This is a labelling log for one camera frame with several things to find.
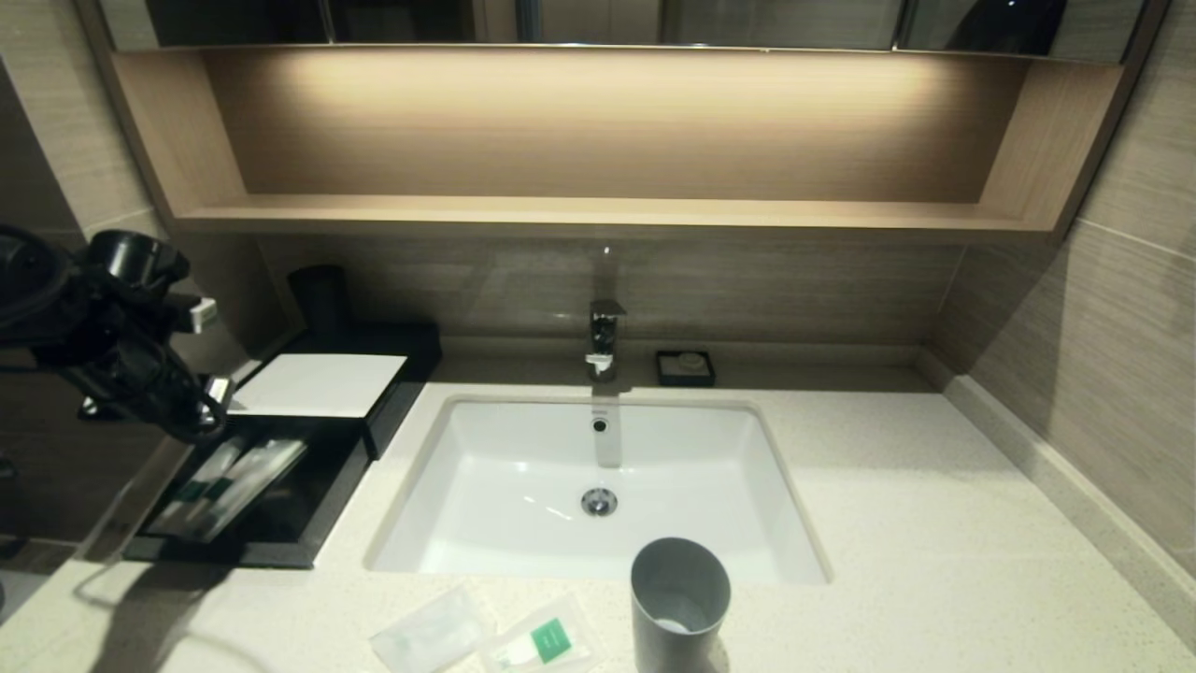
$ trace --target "sink basin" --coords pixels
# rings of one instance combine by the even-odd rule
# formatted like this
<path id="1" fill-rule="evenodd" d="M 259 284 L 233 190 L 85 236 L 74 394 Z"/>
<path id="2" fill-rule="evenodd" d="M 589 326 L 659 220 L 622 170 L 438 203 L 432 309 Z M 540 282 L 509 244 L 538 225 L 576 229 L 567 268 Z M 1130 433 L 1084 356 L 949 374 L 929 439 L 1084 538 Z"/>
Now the sink basin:
<path id="1" fill-rule="evenodd" d="M 415 470 L 373 570 L 624 580 L 641 547 L 679 537 L 737 582 L 826 582 L 746 409 L 459 402 Z"/>

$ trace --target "cabinet door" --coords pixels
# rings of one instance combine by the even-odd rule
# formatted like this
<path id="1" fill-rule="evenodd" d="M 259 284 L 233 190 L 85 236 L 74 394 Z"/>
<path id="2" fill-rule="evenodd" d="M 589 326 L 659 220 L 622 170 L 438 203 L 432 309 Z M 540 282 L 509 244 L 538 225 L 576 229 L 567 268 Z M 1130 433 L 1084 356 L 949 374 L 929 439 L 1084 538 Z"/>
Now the cabinet door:
<path id="1" fill-rule="evenodd" d="M 328 42 L 321 0 L 100 0 L 117 50 Z"/>
<path id="2" fill-rule="evenodd" d="M 902 0 L 665 0 L 666 44 L 891 49 Z"/>
<path id="3" fill-rule="evenodd" d="M 910 0 L 902 49 L 1122 60 L 1143 0 Z"/>
<path id="4" fill-rule="evenodd" d="M 336 42 L 483 42 L 474 0 L 327 0 Z"/>

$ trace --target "faucet handle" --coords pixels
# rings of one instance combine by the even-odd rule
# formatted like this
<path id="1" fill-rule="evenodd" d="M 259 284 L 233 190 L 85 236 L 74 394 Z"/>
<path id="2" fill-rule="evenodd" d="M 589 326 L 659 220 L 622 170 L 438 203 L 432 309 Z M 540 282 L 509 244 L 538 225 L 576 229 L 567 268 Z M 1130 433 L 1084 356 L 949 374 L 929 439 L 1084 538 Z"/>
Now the faucet handle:
<path id="1" fill-rule="evenodd" d="M 594 299 L 590 301 L 590 319 L 610 319 L 624 314 L 627 314 L 627 311 L 615 299 Z"/>

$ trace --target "sink drain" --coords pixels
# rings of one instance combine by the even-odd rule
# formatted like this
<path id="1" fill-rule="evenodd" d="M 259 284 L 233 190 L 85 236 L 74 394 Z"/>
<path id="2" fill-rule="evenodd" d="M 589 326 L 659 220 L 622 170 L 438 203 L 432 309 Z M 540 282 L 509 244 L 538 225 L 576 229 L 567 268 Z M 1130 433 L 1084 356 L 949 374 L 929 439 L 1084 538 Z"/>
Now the sink drain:
<path id="1" fill-rule="evenodd" d="M 590 516 L 610 516 L 618 507 L 618 498 L 608 489 L 590 489 L 581 495 L 581 509 Z"/>

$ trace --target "plastic packet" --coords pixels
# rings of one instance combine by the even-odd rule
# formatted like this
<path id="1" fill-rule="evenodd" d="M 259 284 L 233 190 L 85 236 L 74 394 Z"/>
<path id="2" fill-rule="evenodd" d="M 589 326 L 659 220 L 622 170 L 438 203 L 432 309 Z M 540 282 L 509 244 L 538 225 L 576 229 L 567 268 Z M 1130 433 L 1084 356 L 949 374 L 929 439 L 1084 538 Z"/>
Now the plastic packet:
<path id="1" fill-rule="evenodd" d="M 489 673 L 585 673 L 605 655 L 581 606 L 569 594 L 490 641 L 482 648 L 482 663 Z"/>
<path id="2" fill-rule="evenodd" d="M 465 587 L 444 594 L 370 638 L 393 673 L 432 673 L 471 654 L 494 635 Z"/>

